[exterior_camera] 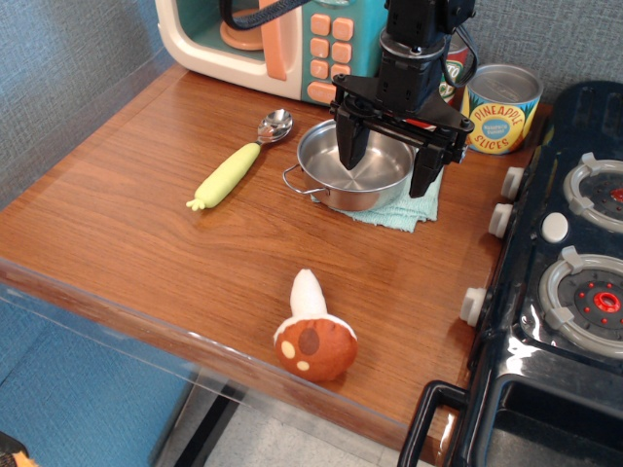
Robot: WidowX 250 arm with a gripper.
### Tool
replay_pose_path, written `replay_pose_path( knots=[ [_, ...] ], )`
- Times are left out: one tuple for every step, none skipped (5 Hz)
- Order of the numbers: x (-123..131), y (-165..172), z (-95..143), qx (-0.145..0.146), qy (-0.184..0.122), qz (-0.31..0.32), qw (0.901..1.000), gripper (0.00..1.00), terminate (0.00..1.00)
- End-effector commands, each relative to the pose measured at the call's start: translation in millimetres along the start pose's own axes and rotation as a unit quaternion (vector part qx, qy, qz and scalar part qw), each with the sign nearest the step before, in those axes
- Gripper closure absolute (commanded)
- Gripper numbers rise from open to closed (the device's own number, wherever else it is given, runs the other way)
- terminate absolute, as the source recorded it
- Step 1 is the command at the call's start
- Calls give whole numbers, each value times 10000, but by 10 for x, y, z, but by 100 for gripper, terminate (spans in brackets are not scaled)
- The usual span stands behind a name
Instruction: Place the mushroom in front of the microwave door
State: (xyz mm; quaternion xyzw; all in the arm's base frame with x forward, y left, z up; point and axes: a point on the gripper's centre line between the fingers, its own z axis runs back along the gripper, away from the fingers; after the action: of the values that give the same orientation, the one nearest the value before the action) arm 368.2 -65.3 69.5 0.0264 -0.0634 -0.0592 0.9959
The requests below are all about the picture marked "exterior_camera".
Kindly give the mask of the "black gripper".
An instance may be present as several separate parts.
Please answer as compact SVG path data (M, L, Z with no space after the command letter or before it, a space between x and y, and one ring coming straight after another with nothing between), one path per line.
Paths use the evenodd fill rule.
M446 69L451 41L452 36L439 29L429 44L383 30L382 58L375 77L339 74L333 78L336 95L331 113L345 169L354 169L362 160L371 131L420 147L411 198L425 195L444 164L461 162L474 124L439 93L442 75L451 81Z

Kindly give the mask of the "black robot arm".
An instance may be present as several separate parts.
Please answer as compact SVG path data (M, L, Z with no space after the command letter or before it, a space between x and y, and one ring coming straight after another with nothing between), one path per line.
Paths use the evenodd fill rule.
M439 87L455 33L475 14L472 1L388 1L377 76L338 75L331 112L342 165L354 169L375 131L414 146L410 195L422 197L444 165L461 162L474 124L446 102Z

